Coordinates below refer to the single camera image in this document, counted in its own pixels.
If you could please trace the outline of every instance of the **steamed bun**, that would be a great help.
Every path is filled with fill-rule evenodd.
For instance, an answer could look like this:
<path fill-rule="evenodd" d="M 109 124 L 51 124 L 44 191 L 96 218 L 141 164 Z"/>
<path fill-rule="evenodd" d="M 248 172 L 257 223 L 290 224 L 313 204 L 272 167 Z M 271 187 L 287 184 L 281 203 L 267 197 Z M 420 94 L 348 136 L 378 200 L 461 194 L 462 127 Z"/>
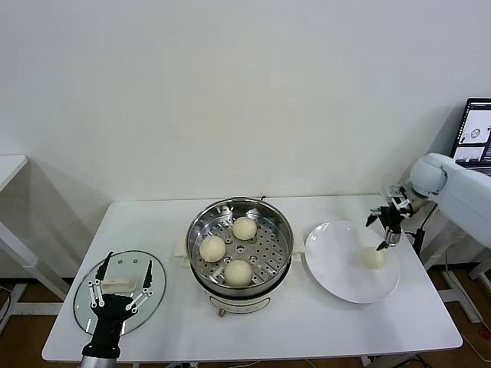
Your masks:
<path fill-rule="evenodd" d="M 258 228 L 255 225 L 254 220 L 251 220 L 249 217 L 239 217 L 232 225 L 233 235 L 240 240 L 254 238 L 257 230 Z"/>
<path fill-rule="evenodd" d="M 207 262 L 216 262 L 225 255 L 225 242 L 219 236 L 210 236 L 203 240 L 199 247 L 199 254 Z"/>
<path fill-rule="evenodd" d="M 385 266 L 387 257 L 384 249 L 378 251 L 375 247 L 365 248 L 361 252 L 361 263 L 371 270 L 380 270 Z"/>
<path fill-rule="evenodd" d="M 227 265 L 223 274 L 227 285 L 233 287 L 247 286 L 252 280 L 252 267 L 246 261 L 232 261 Z"/>

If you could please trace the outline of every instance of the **white table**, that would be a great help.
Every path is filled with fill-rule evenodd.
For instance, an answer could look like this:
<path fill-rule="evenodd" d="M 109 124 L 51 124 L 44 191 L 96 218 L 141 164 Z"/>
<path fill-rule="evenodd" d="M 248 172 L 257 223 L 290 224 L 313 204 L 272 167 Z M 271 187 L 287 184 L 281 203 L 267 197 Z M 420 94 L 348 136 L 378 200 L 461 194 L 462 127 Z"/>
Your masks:
<path fill-rule="evenodd" d="M 15 175 L 24 167 L 27 159 L 24 155 L 0 156 L 0 192 L 10 183 Z M 28 247 L 25 246 L 8 228 L 0 222 L 0 249 L 14 258 L 32 277 L 37 278 L 59 298 L 64 299 L 69 285 L 64 282 L 47 264 L 41 261 Z M 10 308 L 8 303 L 0 309 L 0 333 L 3 331 L 11 315 L 37 314 L 56 315 L 61 303 L 19 303 L 27 284 L 16 284 L 11 293 Z"/>
<path fill-rule="evenodd" d="M 304 239 L 318 224 L 364 225 L 378 195 L 266 199 Z M 122 362 L 277 360 L 406 354 L 460 347 L 462 339 L 405 236 L 395 250 L 398 289 L 376 304 L 352 304 L 324 290 L 302 262 L 292 265 L 267 308 L 219 318 L 191 270 L 173 256 L 207 200 L 115 202 L 110 205 L 44 345 L 46 360 L 79 361 L 90 336 L 73 314 L 76 288 L 109 251 L 140 249 L 163 263 L 166 293 L 144 325 L 122 336 Z"/>

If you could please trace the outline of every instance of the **computer screen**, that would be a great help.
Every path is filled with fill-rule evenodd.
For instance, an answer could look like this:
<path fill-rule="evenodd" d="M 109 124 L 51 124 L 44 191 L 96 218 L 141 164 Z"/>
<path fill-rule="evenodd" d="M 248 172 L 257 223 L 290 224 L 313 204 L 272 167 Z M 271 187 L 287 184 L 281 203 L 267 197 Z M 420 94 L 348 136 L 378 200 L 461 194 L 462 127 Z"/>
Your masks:
<path fill-rule="evenodd" d="M 451 157 L 459 165 L 491 175 L 491 99 L 467 100 Z"/>

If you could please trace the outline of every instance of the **stainless steel steamer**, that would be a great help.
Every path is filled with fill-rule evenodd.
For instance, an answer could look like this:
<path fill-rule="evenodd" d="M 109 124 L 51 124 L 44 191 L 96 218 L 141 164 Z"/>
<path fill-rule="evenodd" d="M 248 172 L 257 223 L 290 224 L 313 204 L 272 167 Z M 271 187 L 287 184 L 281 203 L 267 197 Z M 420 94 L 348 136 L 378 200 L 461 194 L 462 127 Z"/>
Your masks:
<path fill-rule="evenodd" d="M 233 222 L 243 216 L 254 220 L 258 227 L 255 237 L 246 241 L 232 234 Z M 212 263 L 201 258 L 199 247 L 205 237 L 213 235 L 224 240 L 226 254 L 221 261 Z M 272 205 L 252 198 L 234 197 L 209 205 L 194 218 L 186 235 L 187 257 L 196 280 L 219 309 L 236 313 L 267 305 L 269 299 L 265 301 L 262 297 L 286 276 L 292 251 L 293 233 L 286 217 Z M 223 271 L 236 259 L 252 266 L 252 282 L 247 287 L 230 287 L 225 283 Z"/>

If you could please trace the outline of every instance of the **floor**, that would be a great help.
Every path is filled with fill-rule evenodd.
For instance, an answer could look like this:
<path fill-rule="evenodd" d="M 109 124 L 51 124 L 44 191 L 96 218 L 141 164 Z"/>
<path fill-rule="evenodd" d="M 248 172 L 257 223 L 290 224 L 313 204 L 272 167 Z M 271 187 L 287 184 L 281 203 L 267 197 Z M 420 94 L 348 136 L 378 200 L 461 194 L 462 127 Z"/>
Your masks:
<path fill-rule="evenodd" d="M 471 296 L 474 304 L 479 308 L 481 314 L 488 324 L 491 324 L 491 295 L 487 294 L 478 281 L 471 281 L 465 271 L 456 271 L 462 285 L 467 293 Z M 430 277 L 437 289 L 447 288 L 447 285 L 441 274 L 437 271 L 431 271 Z M 6 293 L 0 293 L 0 305 L 6 299 Z M 29 285 L 21 301 L 27 302 L 54 302 L 59 301 L 50 291 L 40 284 Z M 462 309 L 457 303 L 446 304 L 453 320 L 455 321 L 460 332 L 464 334 L 472 344 L 481 352 L 484 357 L 491 358 L 491 341 L 484 339 L 479 332 L 484 329 L 482 324 L 471 324 Z M 14 316 L 8 322 L 2 335 L 0 335 L 0 366 L 8 368 L 17 368 L 29 366 L 52 367 L 52 368 L 75 368 L 78 363 L 50 363 L 41 358 L 41 351 L 44 342 L 48 338 L 49 331 L 54 323 L 55 317 L 49 316 Z M 480 368 L 491 366 L 490 363 L 484 363 L 471 350 L 466 343 L 457 349 L 451 351 L 442 351 L 435 353 L 422 353 L 423 359 L 433 368 L 461 368 L 472 367 Z M 361 361 L 358 358 L 342 359 L 321 359 L 312 360 L 317 368 L 360 368 Z M 205 363 L 200 364 L 202 368 L 227 368 L 241 363 Z M 142 364 L 141 367 L 160 368 L 165 364 Z M 411 362 L 404 365 L 405 368 L 422 367 L 418 362 Z M 261 362 L 254 365 L 255 368 L 309 368 L 310 365 L 304 360 L 294 361 L 276 361 Z"/>

